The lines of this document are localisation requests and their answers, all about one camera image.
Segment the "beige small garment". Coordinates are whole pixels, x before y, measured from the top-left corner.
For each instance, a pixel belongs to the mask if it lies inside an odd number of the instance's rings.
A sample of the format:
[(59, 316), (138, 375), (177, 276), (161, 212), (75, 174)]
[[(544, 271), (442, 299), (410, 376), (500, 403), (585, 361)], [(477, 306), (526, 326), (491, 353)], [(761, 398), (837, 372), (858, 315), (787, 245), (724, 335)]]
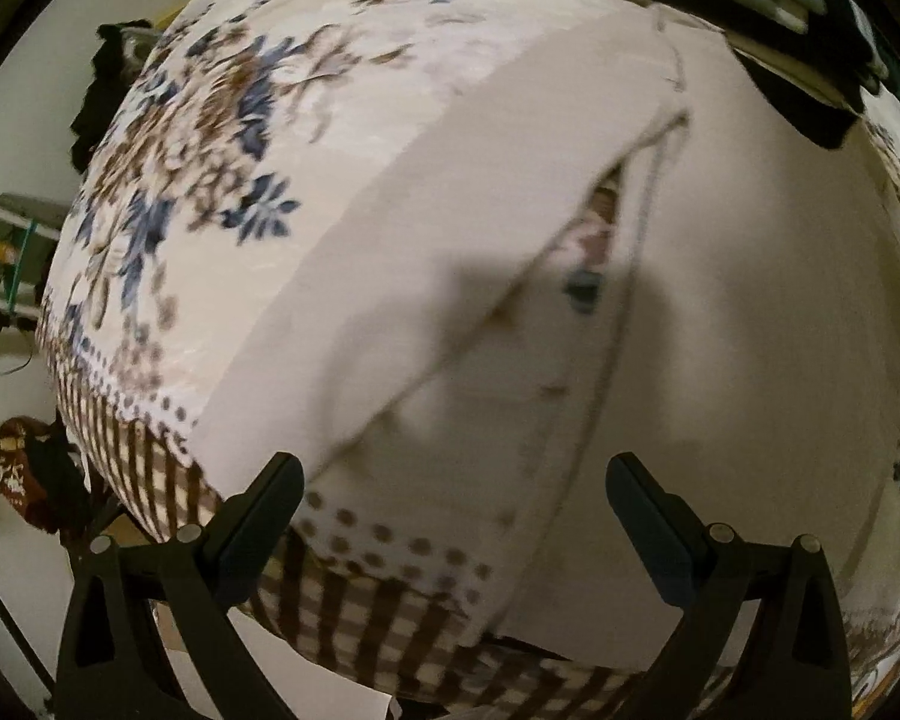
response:
[(631, 452), (707, 522), (821, 541), (900, 613), (900, 214), (724, 41), (643, 11), (546, 37), (368, 184), (261, 314), (191, 450), (304, 465), (315, 553), (450, 596), (468, 639), (643, 667), (674, 624), (605, 496)]

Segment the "dark clothes pile on floor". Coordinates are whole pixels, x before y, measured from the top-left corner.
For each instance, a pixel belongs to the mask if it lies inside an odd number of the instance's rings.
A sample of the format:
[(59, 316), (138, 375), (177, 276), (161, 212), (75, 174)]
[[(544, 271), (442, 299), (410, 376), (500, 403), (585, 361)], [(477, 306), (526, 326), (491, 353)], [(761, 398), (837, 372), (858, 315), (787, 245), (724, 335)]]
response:
[(159, 41), (160, 31), (151, 21), (134, 20), (100, 25), (97, 37), (100, 46), (92, 57), (92, 81), (69, 125), (74, 137), (69, 154), (77, 174), (87, 171), (119, 105)]

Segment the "red brown patterned bag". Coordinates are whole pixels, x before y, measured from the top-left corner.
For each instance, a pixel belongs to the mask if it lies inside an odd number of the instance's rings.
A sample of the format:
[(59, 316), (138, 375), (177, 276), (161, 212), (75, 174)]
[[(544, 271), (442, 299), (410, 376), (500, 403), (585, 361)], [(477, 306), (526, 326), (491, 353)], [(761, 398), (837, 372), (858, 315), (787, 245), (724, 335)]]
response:
[(42, 532), (64, 532), (79, 523), (89, 493), (69, 454), (63, 422), (18, 416), (1, 424), (0, 496)]

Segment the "floral patterned bed cover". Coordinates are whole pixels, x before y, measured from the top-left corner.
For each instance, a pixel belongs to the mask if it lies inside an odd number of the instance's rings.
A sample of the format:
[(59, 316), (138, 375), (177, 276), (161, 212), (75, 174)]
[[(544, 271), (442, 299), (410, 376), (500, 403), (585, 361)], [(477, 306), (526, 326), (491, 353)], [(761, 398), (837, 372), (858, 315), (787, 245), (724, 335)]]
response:
[[(66, 426), (149, 535), (205, 525), (221, 494), (191, 438), (307, 250), (398, 154), (494, 71), (642, 0), (191, 0), (95, 150), (46, 288), (40, 343)], [(863, 93), (900, 214), (900, 102)], [(900, 456), (893, 479), (900, 494)], [(391, 697), (497, 718), (621, 718), (643, 667), (569, 660), (497, 634), (396, 575), (315, 553), (305, 494), (247, 611), (297, 655)], [(900, 613), (842, 615), (852, 715), (900, 680)]]

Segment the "black storage box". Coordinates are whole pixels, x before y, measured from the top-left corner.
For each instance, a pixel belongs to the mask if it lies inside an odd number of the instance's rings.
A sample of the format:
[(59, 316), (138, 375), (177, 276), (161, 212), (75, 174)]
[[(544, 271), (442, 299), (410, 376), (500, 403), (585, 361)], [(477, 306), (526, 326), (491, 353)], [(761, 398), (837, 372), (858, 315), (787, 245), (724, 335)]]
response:
[(731, 0), (642, 0), (721, 29), (767, 102), (810, 142), (839, 149), (865, 112), (862, 94), (877, 94), (889, 71), (855, 0), (824, 1), (798, 34)]

